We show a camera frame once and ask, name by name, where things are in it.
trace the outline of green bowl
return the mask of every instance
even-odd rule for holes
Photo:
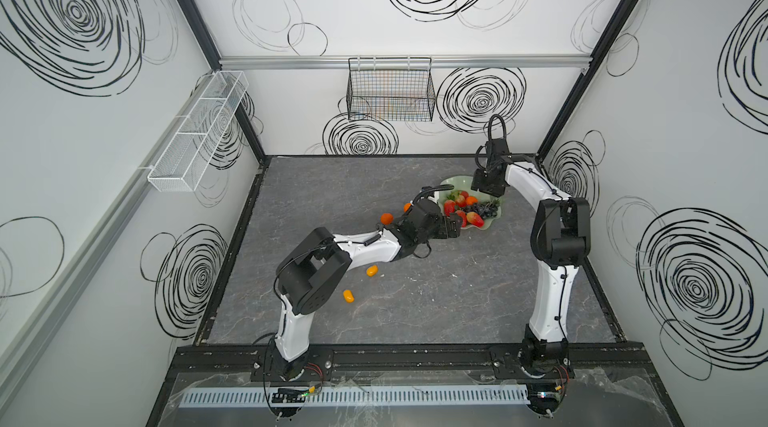
[[[485,230],[489,227],[491,227],[491,223],[493,223],[494,220],[498,219],[502,216],[502,199],[501,198],[495,198],[492,195],[484,194],[483,192],[477,192],[473,191],[470,187],[472,186],[472,176],[471,175],[457,175],[455,177],[451,177],[449,179],[446,179],[445,181],[441,182],[441,184],[453,184],[453,191],[466,191],[469,192],[469,195],[472,195],[478,199],[480,202],[488,202],[492,201],[494,199],[498,199],[498,213],[496,214],[496,217],[489,217],[488,219],[483,219],[485,223],[482,227],[477,227],[476,225],[472,225],[471,223],[467,223],[467,227],[462,227],[462,230],[469,229],[470,227],[474,227],[475,229]],[[440,191],[436,192],[437,194],[437,205],[440,206],[440,210],[442,210],[442,205],[446,202],[446,199],[448,198],[448,194],[450,194],[452,191]]]

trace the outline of black cable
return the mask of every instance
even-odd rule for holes
[[[563,274],[563,287],[560,290],[560,302],[558,304],[558,326],[560,326],[560,332],[563,333],[563,339],[565,339],[565,342],[568,342],[568,336],[565,335],[565,329],[563,329],[563,324],[560,321],[562,318],[563,297],[565,296],[565,283],[568,282],[568,268],[563,266],[563,269],[565,274]]]
[[[491,137],[491,126],[493,124],[493,119],[495,118],[497,118],[499,122],[502,123],[502,130],[504,131],[504,137],[502,138],[504,139],[507,138],[507,123],[504,122],[504,117],[502,117],[499,114],[494,114],[491,116],[491,118],[488,119],[488,140],[489,141],[493,140],[493,138]]]
[[[478,150],[475,151],[475,165],[478,166],[478,169],[482,169],[483,171],[485,171],[485,168],[480,164],[480,151],[483,150],[484,147],[485,145],[480,145]]]
[[[256,345],[259,343],[260,340],[265,339],[266,337],[269,337],[269,336],[276,336],[276,335],[277,335],[277,332],[265,333],[263,336],[260,336],[258,339],[256,339],[254,343],[252,343],[251,345]]]
[[[432,253],[432,246],[429,245],[429,240],[427,240],[425,243],[427,244],[427,249],[429,249],[429,251],[427,252],[427,255],[424,256],[424,257],[418,256],[418,255],[416,255],[416,251],[414,250],[413,251],[413,257],[415,257],[417,259],[427,259],[429,257],[429,254]]]
[[[437,187],[422,189],[422,191],[419,192],[416,195],[416,197],[413,198],[412,204],[415,204],[419,199],[426,197],[432,192],[452,191],[453,189],[454,189],[453,184],[441,184],[441,185],[438,185]]]

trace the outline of robotic arm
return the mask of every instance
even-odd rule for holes
[[[490,125],[488,131],[487,163],[483,167],[478,162],[472,190],[501,197],[507,186],[513,186],[537,209],[531,232],[539,267],[536,304],[525,328],[520,360],[527,373],[539,376],[568,355],[565,320],[573,279],[590,250],[589,204],[554,187],[531,159],[511,155],[505,138],[492,139]],[[415,255],[417,246],[428,246],[431,239],[459,236],[462,219],[456,213],[443,215],[436,197],[428,197],[452,189],[452,185],[423,188],[408,211],[373,232],[334,235],[318,227],[280,263],[274,290],[283,307],[275,345],[286,380],[300,374],[312,317],[347,270],[399,260]]]

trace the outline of red wire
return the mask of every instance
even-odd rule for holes
[[[307,365],[312,365],[312,367],[314,367],[317,373],[320,375],[320,380],[324,380],[325,376],[322,374],[322,369],[320,368],[319,365],[311,362],[307,363]]]

